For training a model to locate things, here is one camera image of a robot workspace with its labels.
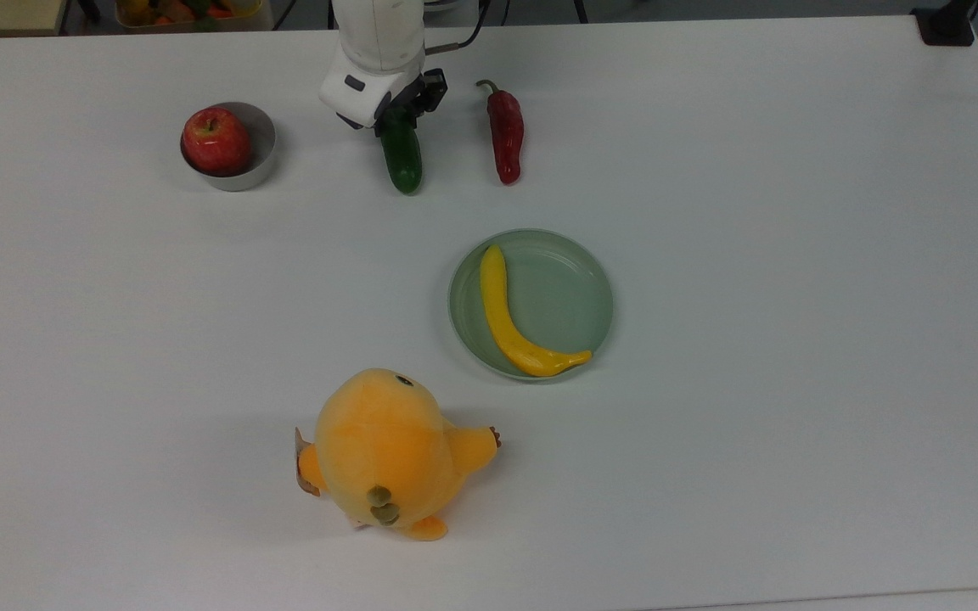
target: yellow banana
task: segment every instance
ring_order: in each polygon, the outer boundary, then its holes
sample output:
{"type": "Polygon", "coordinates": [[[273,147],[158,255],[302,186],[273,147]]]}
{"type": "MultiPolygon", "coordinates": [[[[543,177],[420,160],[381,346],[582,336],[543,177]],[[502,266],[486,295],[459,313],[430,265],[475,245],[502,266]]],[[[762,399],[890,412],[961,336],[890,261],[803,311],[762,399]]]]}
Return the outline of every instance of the yellow banana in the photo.
{"type": "Polygon", "coordinates": [[[497,347],[521,372],[548,378],[591,360],[590,350],[566,355],[542,348],[515,328],[508,311],[508,270],[504,266],[504,253],[496,244],[481,256],[481,303],[485,306],[489,332],[497,347]]]}

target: plate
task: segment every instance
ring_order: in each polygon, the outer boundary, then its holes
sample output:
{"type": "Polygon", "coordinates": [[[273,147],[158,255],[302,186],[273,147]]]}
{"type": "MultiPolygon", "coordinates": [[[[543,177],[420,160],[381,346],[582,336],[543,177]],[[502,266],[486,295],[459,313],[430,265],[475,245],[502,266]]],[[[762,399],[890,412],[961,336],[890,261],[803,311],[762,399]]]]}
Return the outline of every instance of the plate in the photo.
{"type": "Polygon", "coordinates": [[[610,332],[613,294],[594,256],[559,233],[515,229],[482,241],[458,264],[447,289],[447,313],[459,341],[492,371],[527,382],[568,378],[589,367],[539,378],[521,372],[497,348],[481,304],[481,256],[490,244],[504,253],[509,312],[527,339],[559,352],[590,350],[597,359],[610,332]]]}

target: apple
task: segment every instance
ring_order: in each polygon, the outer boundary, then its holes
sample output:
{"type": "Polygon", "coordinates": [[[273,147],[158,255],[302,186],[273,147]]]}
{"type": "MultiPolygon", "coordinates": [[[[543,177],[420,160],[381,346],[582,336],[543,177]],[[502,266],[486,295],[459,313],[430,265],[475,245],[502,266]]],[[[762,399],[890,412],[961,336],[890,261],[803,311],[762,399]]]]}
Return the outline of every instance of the apple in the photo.
{"type": "Polygon", "coordinates": [[[251,161],[251,138],[236,115],[228,109],[201,109],[187,119],[179,139],[183,155],[211,177],[233,177],[251,161]]]}

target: green cucumber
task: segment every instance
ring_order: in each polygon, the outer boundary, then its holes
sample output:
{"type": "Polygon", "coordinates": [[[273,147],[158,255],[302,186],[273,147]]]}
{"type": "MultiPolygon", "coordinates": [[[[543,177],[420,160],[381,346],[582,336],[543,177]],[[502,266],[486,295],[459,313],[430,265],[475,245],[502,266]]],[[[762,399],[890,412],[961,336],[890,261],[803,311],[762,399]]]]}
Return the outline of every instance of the green cucumber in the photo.
{"type": "Polygon", "coordinates": [[[385,109],[379,118],[379,141],[384,146],[384,160],[391,184],[404,194],[418,190],[424,170],[420,161],[418,133],[414,117],[403,107],[385,109]]]}

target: orange plush toy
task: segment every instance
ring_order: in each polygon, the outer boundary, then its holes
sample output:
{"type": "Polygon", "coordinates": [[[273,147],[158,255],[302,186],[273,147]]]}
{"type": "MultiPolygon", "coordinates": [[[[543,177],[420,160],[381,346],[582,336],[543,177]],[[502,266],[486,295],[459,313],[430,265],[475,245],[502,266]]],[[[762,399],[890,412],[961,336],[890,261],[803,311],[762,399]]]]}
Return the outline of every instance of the orange plush toy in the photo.
{"type": "Polygon", "coordinates": [[[389,370],[366,370],[323,406],[315,442],[296,430],[296,482],[328,492],[357,522],[434,541],[447,526],[434,514],[466,476],[497,455],[492,427],[457,429],[422,385],[389,370]]]}

